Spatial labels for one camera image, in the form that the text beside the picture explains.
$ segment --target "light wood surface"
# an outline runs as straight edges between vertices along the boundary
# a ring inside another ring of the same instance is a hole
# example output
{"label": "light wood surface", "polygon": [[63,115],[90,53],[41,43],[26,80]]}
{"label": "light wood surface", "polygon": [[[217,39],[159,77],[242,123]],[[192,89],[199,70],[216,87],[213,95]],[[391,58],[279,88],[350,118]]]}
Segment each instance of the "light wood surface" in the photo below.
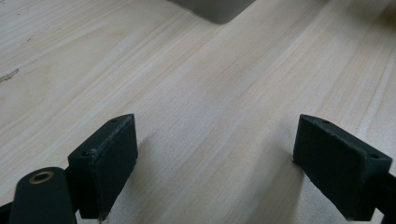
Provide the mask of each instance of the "light wood surface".
{"label": "light wood surface", "polygon": [[298,118],[396,158],[395,63],[393,0],[257,0],[225,25],[165,0],[0,0],[0,203],[135,113],[105,223],[347,223],[291,162]]}

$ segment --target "wood grain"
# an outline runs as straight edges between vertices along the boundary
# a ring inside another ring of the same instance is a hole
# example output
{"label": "wood grain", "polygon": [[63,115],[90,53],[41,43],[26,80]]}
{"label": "wood grain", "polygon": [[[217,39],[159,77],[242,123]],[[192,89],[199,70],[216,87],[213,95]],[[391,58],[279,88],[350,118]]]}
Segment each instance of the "wood grain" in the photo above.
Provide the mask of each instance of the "wood grain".
{"label": "wood grain", "polygon": [[225,25],[164,0],[0,1],[0,203],[135,113],[105,223],[347,223],[291,162],[298,118],[396,158],[395,61],[393,0],[256,0]]}

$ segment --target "screw hole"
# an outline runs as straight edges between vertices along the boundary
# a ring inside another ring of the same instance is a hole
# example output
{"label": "screw hole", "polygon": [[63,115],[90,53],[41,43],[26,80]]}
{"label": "screw hole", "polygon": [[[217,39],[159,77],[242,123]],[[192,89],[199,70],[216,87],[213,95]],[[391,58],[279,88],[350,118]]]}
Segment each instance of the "screw hole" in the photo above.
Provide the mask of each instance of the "screw hole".
{"label": "screw hole", "polygon": [[379,158],[379,156],[376,155],[376,154],[370,154],[369,157],[372,158],[372,159],[378,159]]}
{"label": "screw hole", "polygon": [[46,182],[47,180],[51,179],[53,177],[53,172],[51,171],[44,171],[40,172],[36,175],[32,175],[29,179],[29,183],[31,184],[41,184]]}

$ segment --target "black robot arm part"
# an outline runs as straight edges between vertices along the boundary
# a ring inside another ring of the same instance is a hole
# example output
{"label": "black robot arm part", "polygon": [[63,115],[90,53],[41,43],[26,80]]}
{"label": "black robot arm part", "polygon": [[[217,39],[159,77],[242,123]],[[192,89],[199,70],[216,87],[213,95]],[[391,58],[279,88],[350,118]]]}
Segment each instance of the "black robot arm part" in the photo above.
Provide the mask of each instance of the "black robot arm part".
{"label": "black robot arm part", "polygon": [[105,123],[69,156],[65,170],[48,167],[23,177],[14,202],[0,207],[0,224],[74,224],[105,220],[137,159],[134,115]]}
{"label": "black robot arm part", "polygon": [[300,116],[293,153],[312,183],[348,220],[396,223],[396,178],[392,158],[325,119]]}

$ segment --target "gray object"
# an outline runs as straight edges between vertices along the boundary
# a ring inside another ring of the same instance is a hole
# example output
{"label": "gray object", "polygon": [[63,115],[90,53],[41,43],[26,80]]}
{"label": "gray object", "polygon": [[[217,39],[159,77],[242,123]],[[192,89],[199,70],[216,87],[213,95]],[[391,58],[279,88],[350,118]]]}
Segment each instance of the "gray object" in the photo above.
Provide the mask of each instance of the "gray object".
{"label": "gray object", "polygon": [[235,18],[254,0],[171,0],[215,23],[226,23]]}

